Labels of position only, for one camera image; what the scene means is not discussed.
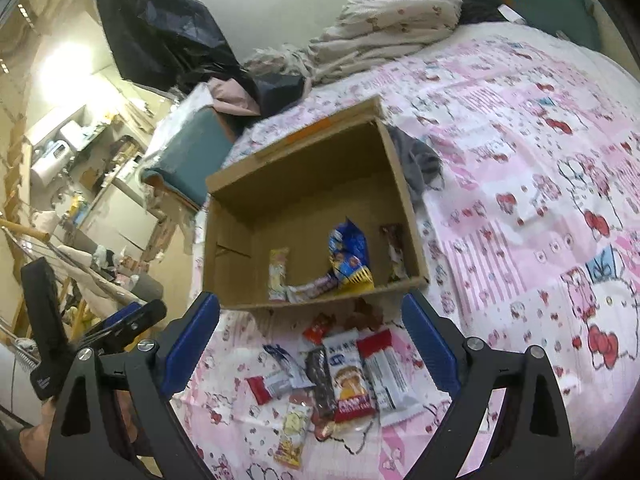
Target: screw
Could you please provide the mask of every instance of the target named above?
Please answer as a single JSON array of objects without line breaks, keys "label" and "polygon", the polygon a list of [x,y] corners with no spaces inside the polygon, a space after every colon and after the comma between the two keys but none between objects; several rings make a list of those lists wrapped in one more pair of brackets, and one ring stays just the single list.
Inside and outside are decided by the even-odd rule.
[{"label": "screw", "polygon": [[78,359],[80,359],[81,361],[86,361],[89,357],[91,357],[93,353],[94,351],[90,348],[83,348],[78,352]]},{"label": "screw", "polygon": [[138,343],[138,350],[141,352],[149,352],[156,346],[156,342],[153,339],[143,339]]},{"label": "screw", "polygon": [[545,356],[545,351],[537,345],[532,346],[529,351],[536,359],[542,359]]},{"label": "screw", "polygon": [[484,342],[478,337],[470,337],[466,340],[466,345],[471,350],[482,350],[482,348],[484,347]]}]

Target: person's hand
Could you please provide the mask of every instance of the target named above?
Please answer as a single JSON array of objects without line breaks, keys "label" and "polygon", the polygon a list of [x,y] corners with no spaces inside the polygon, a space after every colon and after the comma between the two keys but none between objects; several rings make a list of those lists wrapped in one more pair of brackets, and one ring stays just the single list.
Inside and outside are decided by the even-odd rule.
[{"label": "person's hand", "polygon": [[[135,442],[138,437],[138,428],[133,423],[133,402],[129,392],[116,391],[116,398],[120,405],[122,421],[127,429],[127,435],[131,442]],[[20,447],[27,460],[33,465],[38,473],[44,475],[44,466],[47,460],[47,446],[49,445],[49,434],[53,425],[53,416],[56,414],[56,404],[49,399],[42,405],[42,421],[39,425],[22,430],[20,432]]]}]

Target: bed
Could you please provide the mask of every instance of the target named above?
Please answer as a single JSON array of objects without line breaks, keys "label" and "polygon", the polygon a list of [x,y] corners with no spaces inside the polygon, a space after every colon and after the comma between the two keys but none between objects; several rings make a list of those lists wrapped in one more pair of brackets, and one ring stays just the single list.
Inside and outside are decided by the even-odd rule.
[{"label": "bed", "polygon": [[[604,441],[640,375],[640,85],[608,58],[511,23],[458,27],[418,54],[315,88],[245,131],[225,166],[373,95],[386,120],[436,149],[442,178],[416,209],[441,315],[492,348],[543,346],[580,463]],[[202,288],[197,215],[191,297]],[[270,370],[263,343],[305,350],[318,310],[223,311],[187,389],[172,401],[219,479],[404,478],[450,399],[436,389],[402,326],[399,298],[378,305],[427,410],[381,430],[373,422],[325,442],[303,471],[272,456],[286,400],[262,407],[244,378]],[[334,304],[338,322],[350,305]],[[500,409],[494,392],[461,473],[479,465]]]}]

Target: clothing pile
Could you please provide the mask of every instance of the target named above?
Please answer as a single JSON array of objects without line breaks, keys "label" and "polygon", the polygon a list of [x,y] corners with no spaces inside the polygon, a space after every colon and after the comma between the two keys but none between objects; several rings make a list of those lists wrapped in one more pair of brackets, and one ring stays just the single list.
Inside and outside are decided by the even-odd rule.
[{"label": "clothing pile", "polygon": [[347,0],[335,23],[305,48],[257,49],[244,67],[255,76],[336,81],[450,36],[461,6],[461,0]]}]

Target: blanket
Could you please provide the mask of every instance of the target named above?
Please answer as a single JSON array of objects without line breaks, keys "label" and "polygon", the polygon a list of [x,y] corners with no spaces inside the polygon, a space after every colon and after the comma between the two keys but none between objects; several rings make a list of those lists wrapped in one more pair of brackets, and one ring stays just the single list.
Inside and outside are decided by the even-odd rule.
[{"label": "blanket", "polygon": [[[430,143],[442,160],[443,179],[415,207],[428,300],[492,348],[545,349],[581,462],[603,442],[640,374],[640,84],[601,54],[533,28],[466,25],[418,54],[315,88],[247,130],[225,165],[373,95],[382,97],[387,123]],[[202,290],[205,219],[203,210],[193,297]],[[341,324],[353,306],[223,311],[189,386],[174,399],[213,475],[404,478],[450,399],[415,351],[400,300],[376,304],[427,411],[389,428],[367,421],[324,442],[309,433],[302,471],[273,460],[286,399],[257,406],[245,378],[277,366],[264,343],[297,355],[318,312]],[[481,462],[501,403],[494,392],[461,475]]]},{"label": "blanket", "polygon": [[450,36],[461,6],[461,0],[347,0],[336,22],[306,48],[257,49],[244,66],[254,75],[336,81]]}]

